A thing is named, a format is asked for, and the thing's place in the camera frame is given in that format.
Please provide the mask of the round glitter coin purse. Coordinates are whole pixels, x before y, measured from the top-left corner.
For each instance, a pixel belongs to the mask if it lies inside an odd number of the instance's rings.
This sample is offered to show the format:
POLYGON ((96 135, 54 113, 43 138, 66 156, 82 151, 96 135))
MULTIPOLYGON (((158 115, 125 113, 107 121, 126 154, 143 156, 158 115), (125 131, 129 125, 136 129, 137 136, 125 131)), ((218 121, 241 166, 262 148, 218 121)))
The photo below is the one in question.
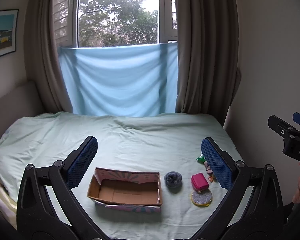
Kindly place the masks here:
POLYGON ((213 200, 212 193, 209 189, 203 191, 193 190, 191 193, 191 202, 199 207, 207 207, 213 200))

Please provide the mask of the pink fabric garment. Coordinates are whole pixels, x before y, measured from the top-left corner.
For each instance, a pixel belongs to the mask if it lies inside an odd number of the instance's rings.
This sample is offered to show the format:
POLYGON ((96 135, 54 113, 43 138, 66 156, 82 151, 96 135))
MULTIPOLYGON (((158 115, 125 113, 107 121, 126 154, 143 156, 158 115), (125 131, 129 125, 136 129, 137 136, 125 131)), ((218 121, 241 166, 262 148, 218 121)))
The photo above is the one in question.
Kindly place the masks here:
POLYGON ((204 161, 204 166, 206 168, 206 172, 207 172, 208 176, 211 178, 214 178, 215 176, 213 174, 212 168, 210 167, 210 165, 208 164, 207 161, 204 161))

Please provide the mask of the pink zip pouch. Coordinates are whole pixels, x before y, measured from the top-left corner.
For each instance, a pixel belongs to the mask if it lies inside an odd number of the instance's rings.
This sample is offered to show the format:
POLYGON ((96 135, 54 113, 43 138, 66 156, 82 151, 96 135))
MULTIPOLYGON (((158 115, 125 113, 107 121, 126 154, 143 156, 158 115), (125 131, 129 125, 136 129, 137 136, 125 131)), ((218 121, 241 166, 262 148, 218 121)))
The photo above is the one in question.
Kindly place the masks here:
POLYGON ((196 191, 207 190, 210 186, 202 173, 192 175, 191 184, 196 191))

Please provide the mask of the grey-blue fluffy pom-pom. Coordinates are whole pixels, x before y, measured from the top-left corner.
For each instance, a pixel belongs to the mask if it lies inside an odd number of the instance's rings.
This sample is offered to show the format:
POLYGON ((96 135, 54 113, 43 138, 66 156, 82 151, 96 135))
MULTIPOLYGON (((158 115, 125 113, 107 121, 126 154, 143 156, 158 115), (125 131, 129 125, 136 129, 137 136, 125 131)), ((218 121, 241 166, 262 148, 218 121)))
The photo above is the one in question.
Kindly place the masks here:
POLYGON ((164 181, 167 187, 176 189, 182 185, 182 175, 179 172, 171 171, 165 174, 164 181))

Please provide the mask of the green wet wipes packet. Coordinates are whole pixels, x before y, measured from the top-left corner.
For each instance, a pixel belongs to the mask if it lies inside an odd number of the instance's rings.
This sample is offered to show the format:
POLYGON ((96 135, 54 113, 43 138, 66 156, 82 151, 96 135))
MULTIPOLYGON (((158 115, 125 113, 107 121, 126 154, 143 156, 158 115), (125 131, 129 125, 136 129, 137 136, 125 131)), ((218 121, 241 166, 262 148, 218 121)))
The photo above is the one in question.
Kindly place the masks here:
POLYGON ((206 159, 204 156, 201 154, 198 158, 196 158, 197 162, 200 164, 204 164, 206 162, 206 159))

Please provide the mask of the right brown curtain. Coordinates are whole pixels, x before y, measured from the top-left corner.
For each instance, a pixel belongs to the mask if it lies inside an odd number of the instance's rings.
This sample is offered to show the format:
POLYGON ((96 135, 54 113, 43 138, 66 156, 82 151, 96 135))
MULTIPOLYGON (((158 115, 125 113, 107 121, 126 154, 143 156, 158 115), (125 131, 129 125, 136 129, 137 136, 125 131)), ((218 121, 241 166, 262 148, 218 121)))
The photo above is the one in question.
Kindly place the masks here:
POLYGON ((175 110, 209 114, 223 125, 241 81, 236 0, 175 1, 178 33, 175 110))

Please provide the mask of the brown curtain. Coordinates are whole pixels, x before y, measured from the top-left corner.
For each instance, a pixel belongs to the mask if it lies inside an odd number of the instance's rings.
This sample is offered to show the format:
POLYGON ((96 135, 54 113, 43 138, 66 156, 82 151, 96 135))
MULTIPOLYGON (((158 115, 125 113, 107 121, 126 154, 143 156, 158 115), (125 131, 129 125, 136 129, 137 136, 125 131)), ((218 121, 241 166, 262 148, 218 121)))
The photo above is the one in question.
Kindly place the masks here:
POLYGON ((175 1, 178 33, 175 110, 209 114, 223 125, 241 81, 236 0, 175 1))
POLYGON ((59 65, 52 18, 53 0, 28 0, 24 25, 27 78, 36 84, 50 113, 73 112, 59 65))

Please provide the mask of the cardboard box with patterned flaps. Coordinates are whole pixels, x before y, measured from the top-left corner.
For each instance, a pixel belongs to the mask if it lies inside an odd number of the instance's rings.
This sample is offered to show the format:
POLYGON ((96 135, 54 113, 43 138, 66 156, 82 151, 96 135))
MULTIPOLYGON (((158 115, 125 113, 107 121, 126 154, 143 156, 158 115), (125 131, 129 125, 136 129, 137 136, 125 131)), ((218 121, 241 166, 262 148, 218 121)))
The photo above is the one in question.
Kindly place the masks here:
POLYGON ((97 167, 87 197, 96 204, 139 213, 159 213, 162 207, 160 173, 111 170, 97 167))

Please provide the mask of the pale green bed sheet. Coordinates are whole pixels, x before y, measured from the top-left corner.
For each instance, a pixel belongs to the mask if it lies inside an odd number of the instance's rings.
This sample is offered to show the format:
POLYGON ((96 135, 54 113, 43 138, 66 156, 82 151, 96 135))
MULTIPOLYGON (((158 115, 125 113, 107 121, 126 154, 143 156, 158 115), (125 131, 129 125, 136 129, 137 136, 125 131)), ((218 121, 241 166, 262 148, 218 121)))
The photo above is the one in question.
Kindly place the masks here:
POLYGON ((201 143, 211 137, 233 159, 241 156, 222 126, 209 115, 162 114, 148 118, 83 116, 71 113, 21 118, 0 139, 0 183, 16 199, 27 164, 52 165, 65 159, 88 136, 98 152, 80 185, 73 190, 93 221, 110 237, 124 239, 187 239, 209 218, 226 194, 217 182, 208 207, 192 204, 191 176, 205 173, 197 162, 201 143), (135 172, 177 171, 183 184, 173 192, 162 187, 163 205, 156 214, 125 212, 97 205, 87 196, 96 167, 135 172))

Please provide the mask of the left brown curtain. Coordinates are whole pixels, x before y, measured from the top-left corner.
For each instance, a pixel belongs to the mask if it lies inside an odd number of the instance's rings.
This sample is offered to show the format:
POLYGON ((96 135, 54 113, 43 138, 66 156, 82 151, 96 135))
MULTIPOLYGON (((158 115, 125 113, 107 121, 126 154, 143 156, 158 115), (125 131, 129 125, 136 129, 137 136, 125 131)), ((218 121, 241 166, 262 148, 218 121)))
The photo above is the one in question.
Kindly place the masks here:
POLYGON ((53 0, 28 0, 24 25, 27 78, 36 84, 50 113, 73 112, 59 65, 52 18, 53 0))

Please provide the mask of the light blue hanging cloth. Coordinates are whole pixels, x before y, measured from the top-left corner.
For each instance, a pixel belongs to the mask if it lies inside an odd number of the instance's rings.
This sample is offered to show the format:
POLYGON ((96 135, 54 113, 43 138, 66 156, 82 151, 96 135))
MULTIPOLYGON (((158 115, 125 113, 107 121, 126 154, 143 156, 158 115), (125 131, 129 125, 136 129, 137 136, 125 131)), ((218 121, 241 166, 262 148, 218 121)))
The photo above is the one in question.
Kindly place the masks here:
POLYGON ((176 43, 59 48, 58 56, 75 114, 149 117, 175 111, 176 43))

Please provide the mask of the framed wall picture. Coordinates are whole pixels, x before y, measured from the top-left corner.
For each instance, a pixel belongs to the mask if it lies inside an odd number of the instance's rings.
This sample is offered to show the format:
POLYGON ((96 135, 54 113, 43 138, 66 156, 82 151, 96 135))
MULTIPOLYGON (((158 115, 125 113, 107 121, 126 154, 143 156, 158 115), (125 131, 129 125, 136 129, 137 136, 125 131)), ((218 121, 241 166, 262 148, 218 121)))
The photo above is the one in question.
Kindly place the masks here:
POLYGON ((0 10, 0 57, 17 50, 18 9, 0 10))

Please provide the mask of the window with white frame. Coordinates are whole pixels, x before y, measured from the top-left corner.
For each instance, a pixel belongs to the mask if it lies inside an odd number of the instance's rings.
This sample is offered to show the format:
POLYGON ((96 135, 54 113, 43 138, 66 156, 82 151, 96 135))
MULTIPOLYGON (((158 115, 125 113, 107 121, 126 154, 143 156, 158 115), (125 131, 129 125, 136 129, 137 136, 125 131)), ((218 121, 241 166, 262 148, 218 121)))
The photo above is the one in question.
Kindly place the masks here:
POLYGON ((175 0, 53 0, 58 47, 177 41, 175 0))

